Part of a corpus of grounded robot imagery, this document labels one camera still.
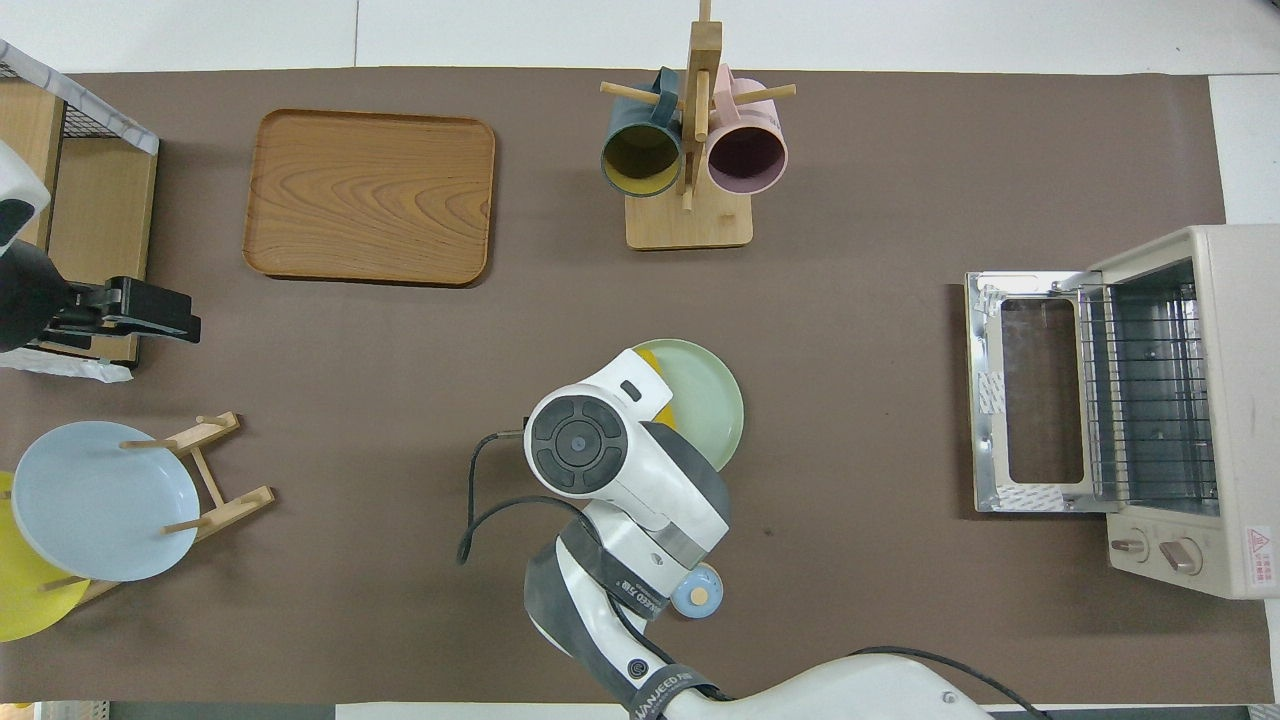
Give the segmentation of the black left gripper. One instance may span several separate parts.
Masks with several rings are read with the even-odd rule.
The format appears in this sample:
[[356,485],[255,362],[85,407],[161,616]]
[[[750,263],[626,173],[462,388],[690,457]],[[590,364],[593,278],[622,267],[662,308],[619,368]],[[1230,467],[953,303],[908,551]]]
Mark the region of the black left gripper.
[[46,342],[88,347],[93,337],[132,334],[188,343],[201,340],[201,319],[191,297],[136,278],[110,278],[105,284],[72,283],[70,304],[40,333]]

